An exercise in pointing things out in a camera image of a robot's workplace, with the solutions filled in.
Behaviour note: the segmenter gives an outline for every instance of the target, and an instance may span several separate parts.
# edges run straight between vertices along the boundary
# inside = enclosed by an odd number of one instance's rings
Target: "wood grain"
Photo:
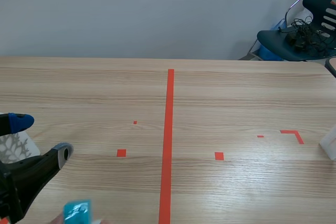
[[[335,222],[336,166],[318,143],[336,122],[336,81],[321,65],[3,57],[0,111],[32,114],[41,152],[75,146],[22,223],[46,223],[81,198],[95,218],[158,222],[168,69],[171,223]],[[280,130],[299,131],[305,145]]]

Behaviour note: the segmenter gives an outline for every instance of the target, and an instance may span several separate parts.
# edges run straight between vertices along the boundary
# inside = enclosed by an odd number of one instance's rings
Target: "chair backrest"
[[[336,0],[303,0],[303,6],[313,13],[315,27],[336,37]]]

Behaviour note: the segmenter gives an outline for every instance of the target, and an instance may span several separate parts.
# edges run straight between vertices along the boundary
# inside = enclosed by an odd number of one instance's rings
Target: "chair seat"
[[[323,53],[321,53],[320,55],[312,56],[303,51],[295,51],[294,47],[290,46],[285,41],[285,37],[288,32],[294,30],[294,27],[289,27],[282,30],[286,33],[281,33],[278,30],[260,31],[257,35],[257,38],[259,42],[268,50],[288,61],[318,60],[322,58],[329,58],[335,55],[331,54],[329,56],[324,56]],[[336,41],[334,41],[329,47],[336,48]]]

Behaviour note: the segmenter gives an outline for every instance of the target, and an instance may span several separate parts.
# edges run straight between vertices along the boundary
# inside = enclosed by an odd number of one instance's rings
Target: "tangled cables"
[[[335,41],[335,37],[328,35],[320,29],[314,29],[311,25],[311,21],[307,21],[308,18],[312,21],[312,17],[310,16],[308,16],[305,20],[300,18],[294,19],[291,23],[294,30],[282,31],[279,27],[279,31],[281,33],[288,34],[285,40],[291,46],[294,45],[295,49],[298,51],[304,51],[311,56],[321,59],[331,56],[331,51],[336,50],[336,48],[330,47],[330,45]]]

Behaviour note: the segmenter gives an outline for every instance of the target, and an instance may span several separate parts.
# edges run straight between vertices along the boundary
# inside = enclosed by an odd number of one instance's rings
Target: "red square marker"
[[[223,152],[215,152],[215,159],[216,160],[224,160],[224,153]]]
[[[126,157],[126,149],[118,149],[117,157]]]

